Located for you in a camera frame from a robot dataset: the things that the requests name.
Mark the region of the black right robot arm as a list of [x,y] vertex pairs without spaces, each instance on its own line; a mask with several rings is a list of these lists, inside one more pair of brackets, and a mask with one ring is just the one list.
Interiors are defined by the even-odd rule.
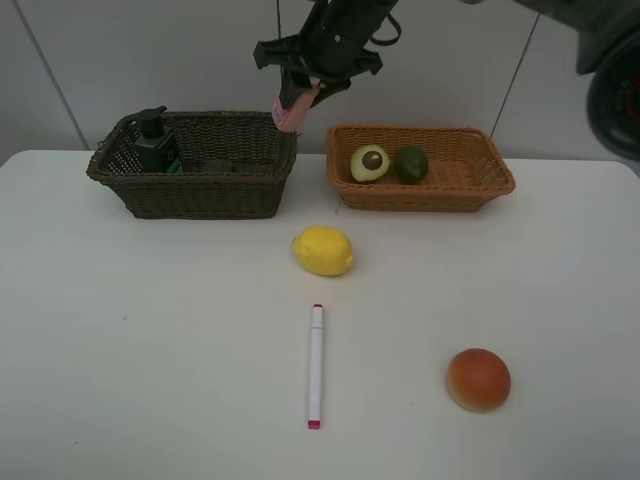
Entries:
[[[586,101],[589,126],[608,151],[639,159],[639,4],[636,1],[525,1],[523,7],[578,35],[576,72],[593,77]],[[384,23],[402,31],[393,1],[316,1],[300,31],[256,44],[257,68],[279,67],[281,88],[272,109],[276,127],[294,132],[307,112],[346,91],[353,77],[383,66],[368,44]]]

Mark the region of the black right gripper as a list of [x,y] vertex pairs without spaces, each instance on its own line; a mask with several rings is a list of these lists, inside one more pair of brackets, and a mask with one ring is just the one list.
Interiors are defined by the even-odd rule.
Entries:
[[351,87],[351,79],[383,66],[379,53],[366,48],[384,22],[382,9],[313,9],[300,31],[276,40],[260,41],[254,49],[259,69],[281,69],[279,100],[291,109],[318,79],[311,107]]

